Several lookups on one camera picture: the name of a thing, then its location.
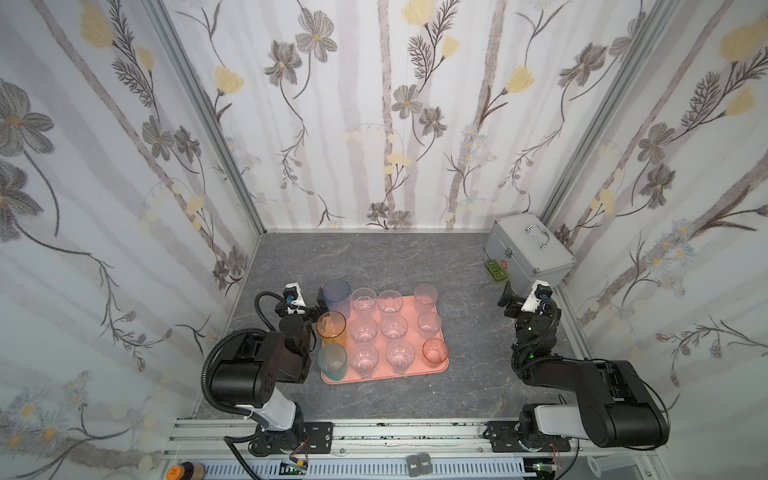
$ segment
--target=floral wallpaper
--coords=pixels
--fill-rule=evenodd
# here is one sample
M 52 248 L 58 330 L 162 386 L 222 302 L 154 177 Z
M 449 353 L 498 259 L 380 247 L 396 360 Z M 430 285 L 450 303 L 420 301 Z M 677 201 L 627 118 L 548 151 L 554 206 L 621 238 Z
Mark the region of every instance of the floral wallpaper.
M 648 0 L 164 0 L 269 228 L 543 209 Z
M 670 408 L 677 479 L 765 472 L 767 101 L 766 6 L 681 2 L 549 225 L 595 354 Z
M 0 5 L 0 462 L 147 478 L 257 244 L 140 4 Z

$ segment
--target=pink tray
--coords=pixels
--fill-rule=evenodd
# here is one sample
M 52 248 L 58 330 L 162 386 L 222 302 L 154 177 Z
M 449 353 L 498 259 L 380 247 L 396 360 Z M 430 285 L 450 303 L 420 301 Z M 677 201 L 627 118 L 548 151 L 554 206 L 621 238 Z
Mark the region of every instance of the pink tray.
M 400 310 L 400 314 L 408 320 L 408 332 L 403 337 L 403 339 L 408 340 L 411 345 L 413 345 L 413 349 L 416 351 L 416 358 L 413 360 L 413 364 L 408 368 L 406 373 L 395 373 L 394 370 L 392 370 L 392 366 L 386 361 L 386 343 L 388 342 L 387 338 L 384 337 L 384 335 L 379 332 L 378 335 L 376 335 L 376 338 L 373 340 L 373 344 L 376 345 L 376 349 L 379 351 L 379 364 L 376 366 L 376 370 L 374 370 L 373 375 L 369 379 L 361 379 L 360 375 L 357 374 L 354 368 L 347 365 L 346 375 L 343 379 L 341 379 L 338 382 L 334 382 L 333 380 L 326 377 L 326 375 L 323 373 L 323 381 L 329 385 L 339 385 L 340 383 L 353 383 L 353 382 L 368 382 L 369 380 L 380 380 L 380 379 L 393 379 L 395 377 L 399 376 L 411 376 L 411 375 L 424 375 L 425 373 L 437 373 L 442 372 L 443 370 L 448 368 L 448 362 L 450 358 L 448 358 L 446 361 L 440 364 L 438 367 L 431 367 L 427 365 L 426 359 L 424 358 L 424 354 L 422 353 L 422 346 L 424 345 L 424 342 L 426 339 L 422 338 L 421 335 L 419 335 L 419 325 L 416 323 L 416 320 L 419 318 L 418 313 L 416 312 L 415 307 L 413 306 L 414 299 L 413 296 L 404 296 L 403 298 L 403 305 L 402 309 Z M 356 315 L 353 312 L 350 316 L 350 320 L 347 321 L 347 326 L 355 320 Z M 376 313 L 373 316 L 373 319 L 376 321 L 376 323 L 379 323 L 381 321 L 381 312 L 376 311 Z M 435 336 L 436 338 L 439 338 L 440 340 L 445 341 L 445 339 L 442 336 L 442 329 L 440 329 L 440 332 Z M 352 344 L 355 342 L 355 340 L 347 335 L 346 337 L 347 345 Z

